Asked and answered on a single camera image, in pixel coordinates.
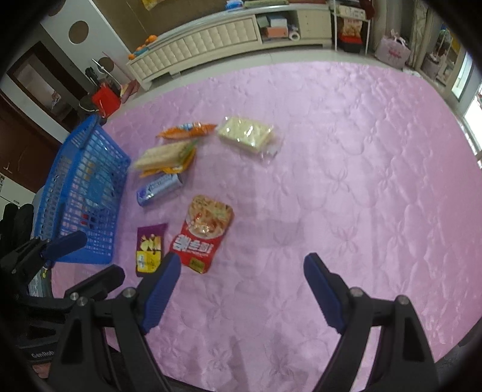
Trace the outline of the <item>blue plastic basket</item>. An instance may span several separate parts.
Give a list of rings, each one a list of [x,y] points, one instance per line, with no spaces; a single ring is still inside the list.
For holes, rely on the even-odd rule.
[[[61,145],[38,207],[33,235],[53,240],[78,230],[86,245],[60,262],[109,264],[121,198],[131,158],[114,142],[94,114]]]

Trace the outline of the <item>green-sealed cracker pack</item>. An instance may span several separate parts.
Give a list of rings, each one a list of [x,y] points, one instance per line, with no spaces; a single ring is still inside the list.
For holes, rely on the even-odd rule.
[[[136,171],[145,171],[180,166],[195,150],[197,144],[197,140],[161,144],[143,152],[143,154],[132,163],[131,168]]]

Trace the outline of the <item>purple yellow chip packet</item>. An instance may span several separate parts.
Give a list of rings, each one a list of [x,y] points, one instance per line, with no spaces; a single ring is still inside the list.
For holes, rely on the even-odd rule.
[[[163,261],[163,239],[167,223],[143,226],[137,229],[136,275],[144,277],[154,273]]]

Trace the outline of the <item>red noodle snack pouch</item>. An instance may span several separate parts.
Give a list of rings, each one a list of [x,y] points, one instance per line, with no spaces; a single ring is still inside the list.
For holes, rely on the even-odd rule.
[[[206,273],[234,218],[233,208],[204,195],[196,195],[187,210],[180,233],[170,251],[181,264],[197,273]]]

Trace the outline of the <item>brown wooden door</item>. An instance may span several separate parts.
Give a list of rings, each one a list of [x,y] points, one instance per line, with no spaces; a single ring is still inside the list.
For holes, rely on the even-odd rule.
[[[46,133],[1,92],[1,174],[36,193],[44,186],[61,142]]]

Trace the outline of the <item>blue silver wafer bar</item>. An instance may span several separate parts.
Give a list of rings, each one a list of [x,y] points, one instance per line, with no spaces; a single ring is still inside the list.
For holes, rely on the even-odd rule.
[[[163,174],[153,181],[143,185],[136,192],[137,203],[143,207],[156,198],[163,197],[171,192],[180,189],[184,184],[180,174]]]

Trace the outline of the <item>black bag on floor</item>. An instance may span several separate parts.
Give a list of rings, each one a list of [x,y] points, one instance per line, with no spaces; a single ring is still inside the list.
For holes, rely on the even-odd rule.
[[[92,97],[86,95],[78,101],[78,116],[81,121],[91,115],[99,115],[98,107],[92,102]]]

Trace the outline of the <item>orange flat snack packet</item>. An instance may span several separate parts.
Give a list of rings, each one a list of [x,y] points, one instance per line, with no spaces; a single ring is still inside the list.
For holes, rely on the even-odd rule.
[[[188,153],[183,163],[178,164],[177,166],[165,166],[165,167],[145,170],[140,173],[139,177],[146,178],[148,176],[157,175],[157,174],[180,174],[182,172],[186,172],[191,166],[192,162],[194,161],[196,153],[197,153],[197,149],[193,148]]]

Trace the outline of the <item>red bag on floor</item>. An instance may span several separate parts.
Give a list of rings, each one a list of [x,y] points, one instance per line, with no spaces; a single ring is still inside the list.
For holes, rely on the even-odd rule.
[[[92,96],[92,103],[98,108],[101,117],[107,119],[120,108],[121,100],[108,85],[101,84]]]

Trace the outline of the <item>pink quilted mat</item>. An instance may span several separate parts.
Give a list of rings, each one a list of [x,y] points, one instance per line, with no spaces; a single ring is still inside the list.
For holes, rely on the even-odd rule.
[[[109,119],[131,158],[161,130],[241,116],[282,138],[261,161],[218,136],[186,183],[141,207],[127,178],[114,262],[135,286],[136,232],[180,233],[193,197],[233,208],[211,268],[181,271],[147,340],[163,373],[214,391],[310,391],[338,336],[304,278],[317,253],[351,287],[407,295],[441,358],[481,316],[481,171],[450,108],[391,68],[304,62],[246,68],[158,93]]]

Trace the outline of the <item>orange snack bar wrapper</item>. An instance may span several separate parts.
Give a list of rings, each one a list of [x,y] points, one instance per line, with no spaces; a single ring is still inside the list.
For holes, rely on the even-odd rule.
[[[176,127],[170,127],[157,134],[158,139],[169,141],[186,140],[207,136],[217,125],[213,123],[187,122]]]

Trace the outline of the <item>clear pale cracker pack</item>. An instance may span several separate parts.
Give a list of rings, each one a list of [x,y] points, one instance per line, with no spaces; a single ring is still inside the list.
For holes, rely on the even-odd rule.
[[[262,163],[270,163],[284,142],[284,133],[277,127],[240,116],[224,117],[215,133],[221,141]]]

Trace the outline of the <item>oranges on cabinet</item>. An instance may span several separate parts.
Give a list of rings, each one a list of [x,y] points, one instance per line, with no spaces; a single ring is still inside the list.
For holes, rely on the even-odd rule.
[[[157,39],[158,39],[157,35],[153,35],[153,34],[149,35],[149,37],[146,38],[145,42],[142,45],[138,46],[138,48],[135,49],[134,52],[130,53],[127,58],[129,60],[134,60],[139,55],[147,52],[149,50],[148,46],[154,43]]]

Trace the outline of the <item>pink gift bag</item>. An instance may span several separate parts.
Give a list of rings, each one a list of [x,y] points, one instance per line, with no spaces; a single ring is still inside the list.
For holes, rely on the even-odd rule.
[[[381,38],[375,50],[375,57],[379,61],[397,69],[404,68],[410,54],[407,43],[394,29]]]

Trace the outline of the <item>white metal shelf rack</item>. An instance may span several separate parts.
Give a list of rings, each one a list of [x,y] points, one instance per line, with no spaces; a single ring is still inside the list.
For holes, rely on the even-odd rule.
[[[375,15],[372,1],[331,1],[334,50],[368,54],[371,21]]]

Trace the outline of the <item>cream tufted tv cabinet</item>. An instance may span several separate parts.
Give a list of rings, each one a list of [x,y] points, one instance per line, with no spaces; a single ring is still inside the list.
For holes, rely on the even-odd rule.
[[[222,11],[157,36],[133,55],[127,68],[149,90],[165,74],[233,55],[293,46],[330,48],[332,17],[328,5],[309,3]]]

